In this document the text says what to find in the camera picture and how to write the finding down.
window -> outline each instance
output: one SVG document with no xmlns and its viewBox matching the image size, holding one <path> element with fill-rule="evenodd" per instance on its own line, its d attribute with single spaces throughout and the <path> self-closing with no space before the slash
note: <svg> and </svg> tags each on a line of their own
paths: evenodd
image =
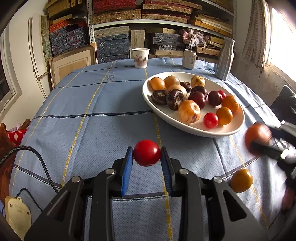
<svg viewBox="0 0 296 241">
<path fill-rule="evenodd" d="M 13 68 L 9 46 L 9 24 L 0 36 L 0 121 L 22 94 Z"/>
<path fill-rule="evenodd" d="M 270 16 L 270 19 L 267 18 L 267 33 L 270 33 L 271 29 L 267 65 L 276 66 L 289 79 L 296 82 L 296 34 L 292 32 L 282 15 L 274 8 L 269 7 L 267 13 Z"/>
</svg>

oval plate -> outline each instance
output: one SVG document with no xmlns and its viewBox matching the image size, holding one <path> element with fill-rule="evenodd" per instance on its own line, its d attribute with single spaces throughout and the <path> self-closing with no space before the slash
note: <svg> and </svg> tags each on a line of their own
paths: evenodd
<svg viewBox="0 0 296 241">
<path fill-rule="evenodd" d="M 244 124 L 244 111 L 240 105 L 239 105 L 239 109 L 233 114 L 232 122 L 230 122 L 228 125 L 224 125 L 224 126 L 218 125 L 214 129 L 209 129 L 203 123 L 204 115 L 208 112 L 216 113 L 216 110 L 219 109 L 221 105 L 212 107 L 209 104 L 208 100 L 206 99 L 206 104 L 205 104 L 205 107 L 201 110 L 199 120 L 193 124 L 186 124 L 181 122 L 177 111 L 172 111 L 168 106 L 160 106 L 160 105 L 154 104 L 151 100 L 152 91 L 150 90 L 150 87 L 148 87 L 148 81 L 154 77 L 165 79 L 170 75 L 176 76 L 177 78 L 179 78 L 181 82 L 182 81 L 190 82 L 191 78 L 194 76 L 194 74 L 183 73 L 183 72 L 164 72 L 164 73 L 153 75 L 150 78 L 148 78 L 142 87 L 142 94 L 143 94 L 144 100 L 160 118 L 162 118 L 163 120 L 165 120 L 166 122 L 168 122 L 169 124 L 171 124 L 172 126 L 180 130 L 183 130 L 185 132 L 188 132 L 197 136 L 202 136 L 202 137 L 229 136 L 238 132 L 241 129 L 241 127 Z M 205 88 L 207 89 L 208 92 L 211 92 L 213 90 L 216 90 L 216 91 L 222 90 L 225 92 L 226 95 L 231 95 L 223 87 L 206 78 L 205 78 Z"/>
</svg>

table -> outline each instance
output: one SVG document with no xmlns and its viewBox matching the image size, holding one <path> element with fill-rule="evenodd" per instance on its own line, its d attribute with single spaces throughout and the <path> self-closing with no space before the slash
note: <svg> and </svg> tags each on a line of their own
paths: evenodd
<svg viewBox="0 0 296 241">
<path fill-rule="evenodd" d="M 133 60 L 126 59 L 73 71 L 45 100 L 22 144 L 40 152 L 57 188 L 74 175 L 96 176 L 110 168 L 114 160 L 124 157 L 128 146 L 134 147 L 143 139 L 165 146 L 170 157 L 199 177 L 220 176 L 229 181 L 236 170 L 246 167 L 254 177 L 253 186 L 238 196 L 267 228 L 280 208 L 284 178 L 274 162 L 247 152 L 243 135 L 256 121 L 270 125 L 279 121 L 233 75 L 222 81 L 214 76 L 215 64 L 197 61 L 195 69 L 187 70 L 181 67 L 181 61 L 181 58 L 149 59 L 147 68 L 136 69 Z M 141 87 L 148 77 L 168 71 L 202 75 L 235 94 L 245 111 L 242 129 L 229 137 L 205 138 L 183 132 L 156 116 L 145 103 Z M 31 191 L 42 208 L 55 195 L 41 164 L 30 152 L 19 152 L 16 157 L 11 195 L 23 187 Z M 21 197 L 35 221 L 40 211 L 25 192 Z M 177 240 L 181 198 L 167 196 L 159 162 L 149 168 L 134 163 L 126 196 L 112 203 L 117 241 Z"/>
</svg>

thin black wire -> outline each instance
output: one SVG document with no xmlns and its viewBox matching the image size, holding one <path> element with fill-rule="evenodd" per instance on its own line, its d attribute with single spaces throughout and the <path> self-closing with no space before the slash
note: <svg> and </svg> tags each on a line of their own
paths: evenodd
<svg viewBox="0 0 296 241">
<path fill-rule="evenodd" d="M 54 189 L 54 191 L 56 192 L 56 193 L 58 193 L 58 190 L 57 190 L 57 188 L 55 187 L 55 185 L 54 185 L 54 183 L 53 183 L 53 181 L 52 181 L 52 179 L 51 179 L 51 177 L 50 177 L 50 175 L 49 175 L 49 172 L 48 172 L 48 170 L 47 170 L 47 167 L 46 167 L 46 165 L 45 165 L 45 163 L 44 163 L 44 161 L 43 161 L 43 159 L 42 159 L 42 157 L 41 157 L 41 155 L 39 154 L 39 152 L 38 151 L 36 151 L 33 147 L 31 147 L 31 146 L 25 146 L 25 145 L 22 145 L 22 146 L 17 146 L 17 147 L 15 147 L 15 148 L 13 148 L 12 150 L 10 150 L 3 158 L 2 158 L 2 160 L 0 161 L 0 166 L 4 163 L 4 161 L 11 155 L 11 154 L 13 154 L 13 153 L 15 153 L 15 152 L 18 152 L 18 151 L 20 151 L 20 150 L 28 150 L 28 151 L 31 151 L 31 152 L 33 152 L 37 157 L 38 157 L 38 159 L 39 159 L 39 161 L 41 162 L 41 165 L 42 165 L 42 167 L 43 167 L 43 169 L 44 169 L 44 171 L 45 171 L 45 174 L 46 174 L 46 176 L 47 176 L 47 179 L 48 179 L 48 181 L 49 181 L 49 183 L 50 183 L 50 185 L 52 186 L 52 188 Z"/>
<path fill-rule="evenodd" d="M 38 205 L 38 203 L 35 201 L 35 199 L 33 198 L 33 196 L 32 196 L 32 194 L 29 192 L 29 190 L 27 189 L 27 188 L 22 188 L 19 192 L 18 192 L 18 194 L 15 196 L 15 198 L 17 198 L 23 191 L 26 191 L 29 195 L 30 195 L 30 197 L 32 198 L 32 200 L 33 200 L 33 202 L 35 203 L 35 205 L 37 206 L 37 208 L 41 211 L 41 212 L 43 212 L 43 210 L 42 210 L 42 208 Z"/>
</svg>

white paper cup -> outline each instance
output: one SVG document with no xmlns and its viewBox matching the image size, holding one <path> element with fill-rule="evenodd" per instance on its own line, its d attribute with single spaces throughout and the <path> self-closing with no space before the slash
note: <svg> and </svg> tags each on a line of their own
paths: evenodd
<svg viewBox="0 0 296 241">
<path fill-rule="evenodd" d="M 136 48 L 133 49 L 133 59 L 135 60 L 135 67 L 143 69 L 147 67 L 149 49 Z"/>
</svg>

